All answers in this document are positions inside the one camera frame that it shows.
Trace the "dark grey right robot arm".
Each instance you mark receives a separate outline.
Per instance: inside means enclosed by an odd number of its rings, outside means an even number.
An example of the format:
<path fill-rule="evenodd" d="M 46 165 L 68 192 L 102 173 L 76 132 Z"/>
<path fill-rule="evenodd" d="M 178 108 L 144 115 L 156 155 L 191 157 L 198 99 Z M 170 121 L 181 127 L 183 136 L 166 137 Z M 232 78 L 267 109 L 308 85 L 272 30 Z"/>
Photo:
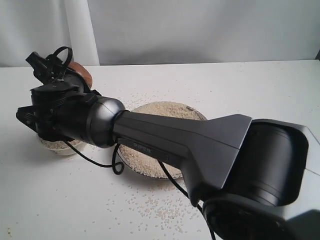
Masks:
<path fill-rule="evenodd" d="M 63 80 L 31 90 L 47 141 L 130 147 L 181 170 L 190 203 L 203 201 L 224 240 L 320 237 L 320 144 L 303 125 L 234 114 L 199 121 L 135 113 Z"/>

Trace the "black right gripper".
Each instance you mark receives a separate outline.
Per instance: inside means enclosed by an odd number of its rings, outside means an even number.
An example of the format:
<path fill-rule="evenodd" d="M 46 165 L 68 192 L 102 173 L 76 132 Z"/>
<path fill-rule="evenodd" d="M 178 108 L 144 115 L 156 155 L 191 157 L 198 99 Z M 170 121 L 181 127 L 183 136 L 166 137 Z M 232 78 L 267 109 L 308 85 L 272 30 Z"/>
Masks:
<path fill-rule="evenodd" d="M 55 78 L 39 87 L 31 89 L 31 101 L 34 107 L 57 106 L 62 100 L 70 96 L 83 96 L 95 94 L 101 96 L 96 90 L 91 90 L 85 79 L 77 74 L 66 74 L 63 78 Z"/>

